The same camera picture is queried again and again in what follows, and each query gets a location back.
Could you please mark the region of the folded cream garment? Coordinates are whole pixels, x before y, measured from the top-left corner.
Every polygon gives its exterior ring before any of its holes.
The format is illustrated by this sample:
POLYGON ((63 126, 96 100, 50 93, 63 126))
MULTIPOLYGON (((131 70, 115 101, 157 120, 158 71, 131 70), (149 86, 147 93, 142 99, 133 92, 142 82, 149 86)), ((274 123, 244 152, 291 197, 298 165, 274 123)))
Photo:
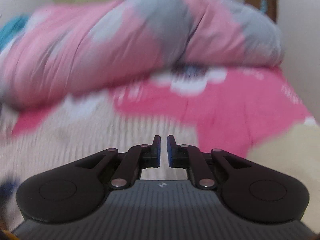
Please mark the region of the folded cream garment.
POLYGON ((319 232, 319 126, 297 124, 286 133, 252 148, 247 158, 300 180, 310 202, 303 222, 319 232))

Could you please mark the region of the pink floral bed sheet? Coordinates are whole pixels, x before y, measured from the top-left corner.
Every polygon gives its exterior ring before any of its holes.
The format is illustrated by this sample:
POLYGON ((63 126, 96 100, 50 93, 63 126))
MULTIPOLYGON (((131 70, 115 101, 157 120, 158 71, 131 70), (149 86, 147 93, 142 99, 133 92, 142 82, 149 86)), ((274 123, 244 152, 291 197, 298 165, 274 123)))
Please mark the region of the pink floral bed sheet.
POLYGON ((62 104, 67 122, 95 116, 105 103, 125 117, 169 117, 196 130, 200 148, 240 156, 296 124, 314 117, 277 68, 220 67, 201 74, 160 74, 62 104))

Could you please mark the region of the beige white houndstooth cardigan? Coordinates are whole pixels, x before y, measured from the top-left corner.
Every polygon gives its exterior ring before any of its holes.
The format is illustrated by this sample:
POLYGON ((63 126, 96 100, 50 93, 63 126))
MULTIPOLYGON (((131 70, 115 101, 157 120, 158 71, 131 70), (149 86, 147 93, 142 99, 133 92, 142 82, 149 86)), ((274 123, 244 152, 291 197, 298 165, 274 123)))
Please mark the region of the beige white houndstooth cardigan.
POLYGON ((9 229, 22 221, 15 191, 29 177, 106 148, 121 152, 149 144, 155 135, 198 145, 196 129, 173 118, 124 116, 103 93, 67 98, 52 109, 17 112, 1 107, 1 220, 9 229))

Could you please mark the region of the pink grey floral duvet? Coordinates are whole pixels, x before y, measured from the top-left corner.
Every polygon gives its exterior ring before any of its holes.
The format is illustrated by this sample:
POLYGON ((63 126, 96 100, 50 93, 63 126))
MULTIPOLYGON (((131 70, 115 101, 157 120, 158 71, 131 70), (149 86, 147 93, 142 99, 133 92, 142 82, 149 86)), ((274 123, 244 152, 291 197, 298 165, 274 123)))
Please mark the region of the pink grey floral duvet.
POLYGON ((1 50, 1 102, 17 109, 176 63, 274 67, 284 53, 278 26, 233 0, 53 4, 29 17, 1 50))

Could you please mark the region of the blue crumpled cloth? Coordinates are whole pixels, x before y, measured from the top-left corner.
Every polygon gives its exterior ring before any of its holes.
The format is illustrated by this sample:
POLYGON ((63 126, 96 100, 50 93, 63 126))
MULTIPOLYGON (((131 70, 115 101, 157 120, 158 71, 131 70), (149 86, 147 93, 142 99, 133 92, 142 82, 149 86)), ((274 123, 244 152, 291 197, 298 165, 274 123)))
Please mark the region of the blue crumpled cloth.
POLYGON ((29 15, 19 15, 12 18, 2 27, 0 32, 0 50, 3 50, 5 46, 24 29, 29 18, 29 15))

